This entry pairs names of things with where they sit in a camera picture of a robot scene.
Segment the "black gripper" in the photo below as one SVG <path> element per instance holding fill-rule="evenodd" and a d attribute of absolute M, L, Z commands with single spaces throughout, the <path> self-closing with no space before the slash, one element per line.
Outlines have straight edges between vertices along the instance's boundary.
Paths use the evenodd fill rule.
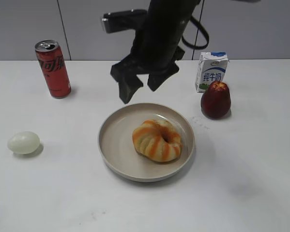
<path fill-rule="evenodd" d="M 143 87 L 139 74 L 148 74 L 147 85 L 156 91 L 170 76 L 178 72 L 176 61 L 184 51 L 179 47 L 197 0 L 152 0 L 141 26 L 135 30 L 130 54 L 111 67 L 110 74 L 119 84 L 119 97 L 128 104 Z"/>

